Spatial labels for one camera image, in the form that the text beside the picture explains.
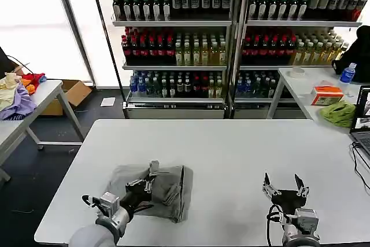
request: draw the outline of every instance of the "laptop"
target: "laptop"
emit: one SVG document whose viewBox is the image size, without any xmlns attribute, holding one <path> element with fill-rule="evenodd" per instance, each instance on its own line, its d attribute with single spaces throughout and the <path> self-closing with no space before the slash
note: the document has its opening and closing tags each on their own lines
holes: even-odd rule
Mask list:
<svg viewBox="0 0 370 247">
<path fill-rule="evenodd" d="M 370 155 L 370 86 L 361 86 L 350 134 Z"/>
</svg>

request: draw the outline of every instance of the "gray cloth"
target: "gray cloth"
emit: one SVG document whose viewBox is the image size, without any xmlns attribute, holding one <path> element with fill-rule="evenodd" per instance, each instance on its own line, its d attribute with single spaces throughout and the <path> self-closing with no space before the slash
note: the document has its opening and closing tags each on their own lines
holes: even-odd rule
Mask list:
<svg viewBox="0 0 370 247">
<path fill-rule="evenodd" d="M 154 206 L 136 214 L 167 218 L 175 223 L 186 220 L 193 187 L 192 170 L 185 166 L 160 168 L 158 161 L 152 161 L 149 172 L 156 175 L 151 188 L 151 201 L 142 204 Z M 147 173 L 148 167 L 145 166 L 118 166 L 105 190 L 122 199 L 126 194 L 126 184 L 144 178 Z"/>
</svg>

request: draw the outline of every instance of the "metal pole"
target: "metal pole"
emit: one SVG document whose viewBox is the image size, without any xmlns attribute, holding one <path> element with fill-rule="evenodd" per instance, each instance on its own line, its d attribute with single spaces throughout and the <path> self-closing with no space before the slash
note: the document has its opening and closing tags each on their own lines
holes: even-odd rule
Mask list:
<svg viewBox="0 0 370 247">
<path fill-rule="evenodd" d="M 125 94 L 123 93 L 123 87 L 122 87 L 122 83 L 121 83 L 121 79 L 120 79 L 120 74 L 119 74 L 119 72 L 118 72 L 118 68 L 117 68 L 116 60 L 114 59 L 113 50 L 112 50 L 112 45 L 110 44 L 108 31 L 107 31 L 107 29 L 106 29 L 106 25 L 105 25 L 105 21 L 104 21 L 103 13 L 102 13 L 102 8 L 101 8 L 101 6 L 100 6 L 100 2 L 99 2 L 99 0 L 95 0 L 95 2 L 97 3 L 97 7 L 98 7 L 98 11 L 99 11 L 100 20 L 101 20 L 101 22 L 102 22 L 102 27 L 103 27 L 103 30 L 104 30 L 104 35 L 105 35 L 106 43 L 108 44 L 108 49 L 109 49 L 110 57 L 112 58 L 112 62 L 113 62 L 113 66 L 114 66 L 114 71 L 116 72 L 116 76 L 117 76 L 118 84 L 119 84 L 119 86 L 120 86 L 121 95 L 122 95 L 122 100 L 123 100 L 123 101 L 125 101 L 125 100 L 126 100 L 126 97 L 125 97 Z M 123 109 L 123 114 L 124 114 L 124 116 L 125 116 L 125 118 L 126 118 L 126 119 L 129 119 L 128 114 L 127 114 L 127 111 L 126 111 L 125 109 Z"/>
<path fill-rule="evenodd" d="M 88 57 L 87 57 L 87 53 L 86 53 L 86 50 L 85 50 L 85 46 L 84 46 L 84 43 L 83 43 L 83 40 L 82 40 L 82 36 L 81 36 L 80 30 L 79 30 L 79 27 L 77 25 L 75 14 L 73 13 L 71 2 L 69 0 L 61 0 L 61 1 L 62 1 L 62 4 L 63 4 L 63 8 L 65 10 L 65 13 L 67 15 L 69 25 L 71 26 L 73 36 L 75 37 L 76 43 L 77 43 L 78 48 L 80 50 L 82 60 L 85 63 L 87 72 L 88 72 L 88 74 L 91 78 L 91 81 L 92 81 L 92 85 L 95 86 L 94 74 L 93 74 L 93 71 L 91 70 L 91 67 L 90 67 L 90 62 L 89 62 Z"/>
</svg>

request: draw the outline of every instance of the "cardboard box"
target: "cardboard box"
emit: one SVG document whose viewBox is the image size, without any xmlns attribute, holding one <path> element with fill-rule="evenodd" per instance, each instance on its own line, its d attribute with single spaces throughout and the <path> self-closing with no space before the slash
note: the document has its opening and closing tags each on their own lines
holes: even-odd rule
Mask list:
<svg viewBox="0 0 370 247">
<path fill-rule="evenodd" d="M 72 109 L 79 104 L 91 93 L 91 89 L 79 80 L 63 79 L 62 89 L 68 99 Z M 62 116 L 63 108 L 58 99 L 54 99 L 45 110 L 41 113 L 43 116 Z"/>
</svg>

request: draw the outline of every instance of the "laptop screen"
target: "laptop screen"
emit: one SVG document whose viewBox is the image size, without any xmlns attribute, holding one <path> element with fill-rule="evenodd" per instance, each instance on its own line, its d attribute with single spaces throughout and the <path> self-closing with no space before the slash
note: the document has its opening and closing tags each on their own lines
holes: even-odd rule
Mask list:
<svg viewBox="0 0 370 247">
<path fill-rule="evenodd" d="M 370 131 L 370 86 L 361 86 L 352 131 Z"/>
</svg>

